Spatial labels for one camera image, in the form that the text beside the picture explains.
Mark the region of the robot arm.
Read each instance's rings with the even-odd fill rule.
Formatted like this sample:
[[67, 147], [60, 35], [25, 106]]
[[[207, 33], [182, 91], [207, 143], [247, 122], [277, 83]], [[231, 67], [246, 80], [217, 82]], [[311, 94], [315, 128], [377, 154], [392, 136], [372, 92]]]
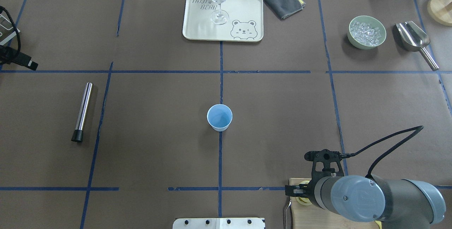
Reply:
[[383, 229], [429, 229], [445, 218], [443, 195], [432, 184], [410, 179], [322, 176], [287, 184], [285, 195], [307, 198], [312, 205], [354, 222], [379, 221]]

